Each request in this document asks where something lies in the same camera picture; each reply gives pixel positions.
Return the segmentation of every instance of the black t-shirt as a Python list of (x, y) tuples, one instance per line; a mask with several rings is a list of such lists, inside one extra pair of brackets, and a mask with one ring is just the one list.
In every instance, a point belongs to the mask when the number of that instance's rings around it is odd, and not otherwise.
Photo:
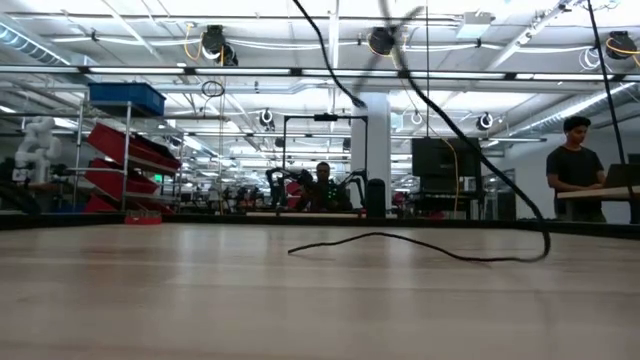
[[(591, 186), (598, 183), (598, 172), (603, 171), (598, 155), (582, 148), (572, 151), (564, 146), (555, 149), (547, 157), (547, 175), (558, 175), (558, 180), (575, 186)], [(563, 200), (558, 199), (555, 192), (557, 214), (566, 214), (567, 207)], [(593, 213), (602, 209), (602, 202), (598, 200), (574, 201), (574, 211), (577, 213)]]

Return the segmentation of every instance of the white pillar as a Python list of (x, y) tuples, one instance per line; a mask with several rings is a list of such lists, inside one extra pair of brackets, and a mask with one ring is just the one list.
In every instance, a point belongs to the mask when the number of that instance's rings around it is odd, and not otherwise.
[[(391, 209), (391, 108), (387, 93), (362, 93), (360, 99), (367, 104), (367, 109), (352, 109), (354, 116), (369, 116), (369, 153), (367, 170), (369, 180), (381, 179), (387, 191), (387, 209)], [(354, 119), (351, 122), (351, 171), (364, 168), (365, 158), (365, 124)], [(353, 185), (351, 187), (351, 203), (360, 207), (360, 196)]]

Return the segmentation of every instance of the blue bin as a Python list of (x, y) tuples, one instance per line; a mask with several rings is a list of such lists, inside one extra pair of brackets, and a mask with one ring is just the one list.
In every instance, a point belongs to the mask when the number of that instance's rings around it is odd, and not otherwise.
[(146, 83), (92, 83), (89, 101), (114, 116), (126, 116), (128, 102), (134, 117), (164, 116), (165, 97)]

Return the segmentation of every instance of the man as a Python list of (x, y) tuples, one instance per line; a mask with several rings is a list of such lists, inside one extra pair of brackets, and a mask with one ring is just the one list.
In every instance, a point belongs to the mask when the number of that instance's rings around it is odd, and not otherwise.
[(310, 203), (309, 210), (312, 212), (352, 210), (353, 206), (345, 189), (339, 189), (333, 180), (329, 180), (331, 175), (329, 164), (319, 163), (316, 166), (316, 173), (318, 182), (313, 183), (309, 189), (303, 190), (296, 209), (302, 211)]
[(547, 157), (547, 182), (555, 189), (556, 215), (564, 221), (606, 222), (599, 200), (573, 200), (573, 214), (567, 212), (567, 203), (558, 199), (559, 192), (602, 189), (604, 169), (598, 155), (582, 146), (591, 121), (572, 117), (564, 122), (566, 142)]

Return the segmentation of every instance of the ceiling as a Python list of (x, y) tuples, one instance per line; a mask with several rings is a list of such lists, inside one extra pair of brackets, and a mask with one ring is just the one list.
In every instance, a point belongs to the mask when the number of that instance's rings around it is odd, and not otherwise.
[[(318, 48), (316, 34), (309, 24), (301, 18), (295, 4), (290, 0), (235, 0), (225, 2), (224, 6), (215, 6), (215, 2), (205, 0), (3, 0), (0, 11), (26, 32), (36, 35), (47, 46), (65, 54), (81, 54), (90, 57), (100, 65), (110, 66), (213, 66), (212, 61), (199, 57), (195, 60), (185, 53), (183, 40), (192, 40), (186, 45), (191, 57), (198, 53), (198, 38), (206, 25), (224, 25), (224, 34), (237, 54), (241, 67), (303, 67), (323, 68), (322, 53)], [(301, 1), (317, 24), (325, 41), (337, 39), (336, 68), (363, 68), (371, 59), (372, 53), (366, 46), (366, 37), (371, 27), (382, 25), (378, 1)], [(593, 44), (593, 31), (589, 13), (582, 8), (580, 0), (395, 0), (388, 1), (392, 16), (401, 18), (415, 6), (428, 6), (428, 20), (424, 14), (403, 28), (404, 55), (412, 70), (442, 71), (499, 71), (499, 72), (558, 72), (577, 73), (594, 72), (599, 68), (586, 67), (584, 57), (587, 48)], [(576, 5), (571, 11), (537, 29), (530, 41), (510, 56), (505, 57), (497, 66), (497, 57), (504, 48), (517, 39), (523, 31), (540, 19), (559, 3)], [(628, 31), (632, 39), (640, 37), (640, 19), (637, 17), (637, 5), (633, 0), (594, 0), (599, 10), (596, 18), (600, 33), (606, 36), (611, 31)], [(476, 47), (474, 39), (458, 39), (457, 28), (465, 13), (490, 13), (494, 16), (491, 26), (481, 36), (482, 47)], [(330, 21), (328, 16), (337, 21)], [(121, 16), (126, 25), (118, 19)], [(377, 64), (381, 69), (394, 69), (390, 58), (382, 58)], [(5, 64), (37, 64), (7, 46), (0, 46), (0, 62)], [(637, 73), (639, 68), (632, 58), (624, 61), (608, 59), (607, 65), (615, 73)], [(84, 89), (59, 77), (48, 75), (0, 74), (0, 91), (4, 96), (4, 106), (11, 106), (18, 112), (45, 111), (74, 112), (60, 102), (24, 89), (17, 89), (14, 80), (54, 95), (67, 102), (79, 104)], [(262, 153), (243, 138), (219, 137), (216, 132), (238, 133), (242, 131), (262, 132), (259, 119), (262, 111), (269, 109), (273, 113), (276, 132), (282, 130), (284, 115), (310, 115), (332, 109), (330, 96), (333, 83), (330, 79), (308, 78), (269, 78), (269, 77), (227, 77), (224, 81), (228, 91), (224, 101), (219, 98), (208, 99), (200, 94), (199, 84), (213, 77), (177, 76), (104, 76), (103, 80), (147, 81), (158, 88), (167, 89), (166, 112), (168, 114), (193, 115), (190, 120), (177, 120), (171, 123), (185, 131), (196, 133), (214, 133), (214, 135), (196, 135), (194, 138), (204, 149), (222, 156), (234, 156), (235, 160), (220, 164), (223, 168), (231, 165), (239, 169), (263, 169), (275, 163), (269, 163), (264, 155), (279, 151), (273, 139), (256, 139)], [(345, 85), (353, 85), (355, 80), (345, 79)], [(303, 89), (287, 93), (286, 89)], [(370, 80), (369, 87), (389, 93), (391, 109), (402, 121), (396, 122), (394, 135), (426, 134), (424, 122), (414, 124), (411, 116), (414, 104), (423, 118), (429, 118), (429, 124), (443, 135), (452, 132), (442, 119), (434, 116), (413, 91), (405, 91), (397, 80)], [(420, 82), (423, 91), (429, 88), (428, 95), (440, 104), (467, 134), (486, 136), (475, 127), (475, 119), (484, 113), (500, 119), (502, 127), (516, 126), (540, 111), (547, 109), (572, 96), (589, 94), (602, 89), (598, 83), (571, 82), (470, 82), (441, 81), (427, 84)], [(257, 94), (252, 89), (262, 89)], [(351, 112), (351, 101), (344, 94), (338, 94), (335, 100), (335, 112)], [(199, 118), (203, 115), (224, 114), (230, 121)], [(346, 121), (334, 125), (296, 121), (289, 124), (289, 131), (307, 134), (349, 134)], [(138, 124), (149, 131), (149, 124)], [(288, 143), (291, 151), (341, 152), (341, 139), (304, 139)], [(394, 153), (410, 152), (409, 143), (404, 139), (392, 140)], [(196, 163), (201, 166), (215, 167), (201, 149), (196, 149)], [(305, 155), (299, 155), (298, 164), (313, 166), (305, 162)], [(348, 171), (348, 161), (333, 158), (332, 166), (338, 171)], [(409, 162), (401, 160), (393, 164), (395, 179), (410, 172), (406, 169)]]

